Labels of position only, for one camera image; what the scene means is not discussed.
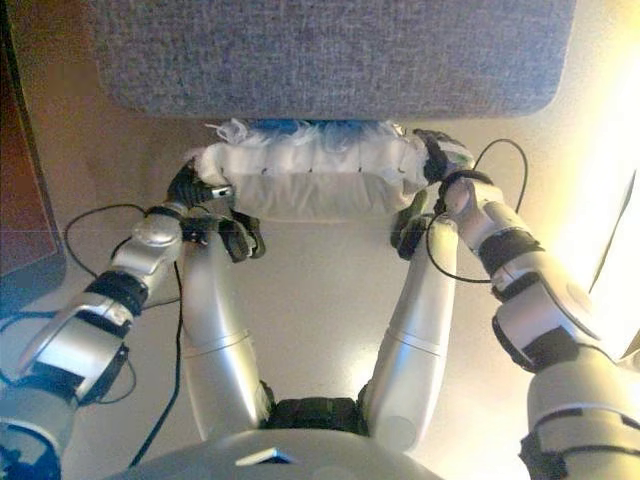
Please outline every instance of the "wire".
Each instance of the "wire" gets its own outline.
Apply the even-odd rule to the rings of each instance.
[[[478,155],[478,160],[476,160],[476,164],[474,165],[473,170],[475,170],[478,167],[478,164],[480,163],[484,155],[489,151],[489,149],[491,149],[491,147],[493,147],[498,143],[508,143],[509,145],[513,146],[516,150],[518,150],[518,152],[520,153],[520,157],[522,158],[522,165],[523,165],[522,187],[520,188],[520,195],[518,195],[518,202],[516,203],[516,208],[515,208],[515,212],[518,213],[520,211],[520,207],[522,206],[522,200],[524,199],[524,194],[527,189],[527,184],[529,182],[529,160],[527,159],[527,155],[524,153],[524,150],[520,145],[518,145],[515,141],[511,140],[510,138],[498,138],[496,140],[493,140],[486,147],[484,147],[482,152],[480,152],[480,155]],[[431,260],[431,263],[433,263],[433,266],[436,267],[436,269],[440,273],[442,273],[443,275],[446,275],[449,278],[453,278],[454,280],[459,280],[461,282],[474,283],[474,284],[491,283],[490,279],[467,278],[467,277],[454,275],[453,273],[447,272],[444,268],[442,268],[438,264],[438,262],[436,262],[435,258],[433,257],[433,252],[431,251],[431,245],[429,243],[429,232],[431,231],[431,226],[433,225],[433,223],[443,213],[445,212],[434,215],[431,221],[429,222],[429,224],[427,225],[427,229],[425,230],[427,255],[429,256],[429,260]]]
[[[199,208],[200,210],[204,210],[205,213],[211,214],[211,210],[209,210],[207,207],[204,207],[202,205],[194,205],[193,208]]]
[[[167,300],[159,300],[156,303],[151,303],[151,304],[147,305],[142,310],[143,311],[147,311],[147,310],[151,310],[152,308],[164,307],[165,305],[171,305],[172,303],[176,303],[176,302],[179,302],[179,301],[180,301],[180,297],[170,298],[170,299],[167,299]]]
[[[129,395],[133,393],[133,391],[138,386],[138,376],[136,375],[135,368],[133,368],[133,363],[131,363],[131,360],[128,358],[127,358],[127,366],[129,367],[129,371],[131,372],[131,386],[129,387],[129,390],[127,390],[125,393],[123,393],[119,397],[108,399],[108,400],[97,400],[94,403],[98,405],[113,405],[114,403],[121,402],[122,400],[124,400],[125,398],[127,398]]]
[[[183,323],[182,281],[180,280],[180,272],[178,271],[177,262],[173,263],[173,269],[176,273],[176,281],[178,282],[178,292],[180,294],[180,313],[178,316],[178,329],[176,331],[176,363],[175,363],[175,371],[174,371],[173,393],[171,394],[171,398],[169,398],[169,402],[167,403],[167,406],[164,408],[158,420],[156,420],[155,425],[153,426],[153,428],[149,432],[149,435],[147,435],[147,438],[145,439],[144,443],[138,450],[138,453],[136,453],[135,457],[133,457],[133,460],[131,460],[131,463],[129,464],[129,468],[135,467],[138,463],[140,463],[140,460],[142,460],[142,457],[144,457],[145,453],[147,453],[147,450],[149,450],[149,447],[153,443],[153,440],[156,438],[156,435],[158,435],[158,432],[160,431],[160,429],[162,428],[162,425],[164,424],[165,420],[169,416],[169,413],[171,413],[171,409],[173,408],[173,405],[176,403],[176,399],[178,398],[178,394],[180,393],[180,366],[181,366],[181,357],[182,357],[180,334],[182,333],[182,323]]]
[[[65,247],[67,247],[69,255],[71,256],[73,261],[76,262],[76,264],[80,268],[82,268],[85,272],[87,272],[93,278],[98,278],[98,274],[96,272],[94,272],[93,270],[91,270],[89,267],[87,267],[78,258],[76,253],[73,251],[73,248],[71,248],[71,244],[69,243],[69,231],[71,230],[71,227],[73,227],[76,223],[78,223],[83,218],[88,217],[89,215],[93,215],[93,214],[98,213],[98,212],[104,212],[105,210],[111,210],[111,209],[114,209],[114,208],[135,208],[136,210],[138,210],[143,215],[145,213],[144,208],[142,208],[140,205],[135,205],[133,203],[116,203],[116,204],[113,204],[113,205],[107,205],[106,207],[94,208],[94,209],[88,210],[88,211],[86,211],[84,213],[81,213],[77,217],[74,217],[69,223],[67,223],[67,226],[64,227],[64,231],[63,231],[63,234],[62,234],[62,239],[64,241]]]
[[[494,145],[497,145],[498,143],[507,143],[511,145],[516,150],[518,150],[518,153],[522,158],[522,167],[523,167],[522,187],[520,188],[520,195],[518,196],[518,202],[516,203],[516,208],[515,208],[515,212],[518,213],[520,212],[520,207],[522,206],[522,200],[524,199],[524,194],[527,189],[527,184],[529,183],[529,160],[527,159],[527,154],[524,153],[524,150],[520,145],[518,145],[514,140],[511,140],[510,138],[498,138],[493,142],[490,142],[489,145],[484,147],[482,152],[480,152],[480,155],[478,155],[478,160],[476,160],[476,164],[473,166],[472,170],[475,170],[478,168],[478,164],[484,157],[485,153],[487,153]]]
[[[14,386],[15,382],[11,380],[7,375],[5,375],[4,371],[0,369],[0,381],[6,385]]]
[[[7,312],[4,313],[2,319],[4,320],[5,318],[9,318],[9,322],[12,322],[12,320],[16,320],[16,322],[13,323],[17,323],[17,321],[20,320],[24,320],[25,318],[53,318],[56,316],[58,312],[56,310],[43,310],[43,311],[39,311],[39,312],[35,312],[35,311],[30,311],[30,310],[25,310],[25,311],[17,311],[17,312]],[[2,327],[0,327],[0,333],[2,333],[5,329],[7,325],[3,325]]]
[[[118,250],[120,250],[120,247],[122,247],[122,245],[124,245],[125,243],[127,243],[129,240],[131,240],[133,237],[131,235],[129,235],[127,238],[125,238],[123,241],[121,241],[118,245],[116,245],[115,247],[113,247],[113,250],[111,250],[111,255],[109,256],[109,258],[111,260],[113,260],[113,258],[116,256],[116,253],[118,253]]]

